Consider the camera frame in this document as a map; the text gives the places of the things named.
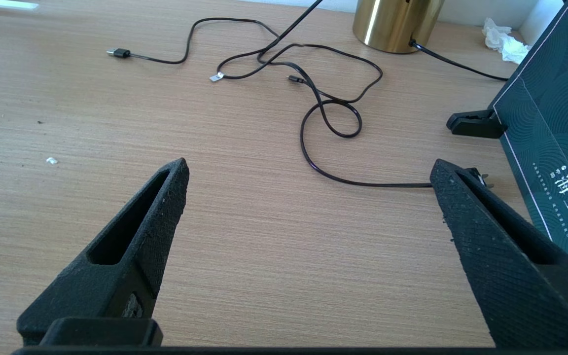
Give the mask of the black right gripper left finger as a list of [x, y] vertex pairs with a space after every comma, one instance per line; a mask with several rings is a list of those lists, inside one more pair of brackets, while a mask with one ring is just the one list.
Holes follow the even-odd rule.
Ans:
[[162, 166], [19, 316], [25, 346], [63, 318], [150, 318], [186, 203], [185, 159]]

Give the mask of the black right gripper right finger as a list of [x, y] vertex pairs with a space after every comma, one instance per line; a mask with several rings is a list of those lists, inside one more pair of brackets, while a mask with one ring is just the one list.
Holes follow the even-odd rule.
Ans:
[[483, 184], [436, 160], [430, 182], [498, 348], [568, 348], [568, 254]]

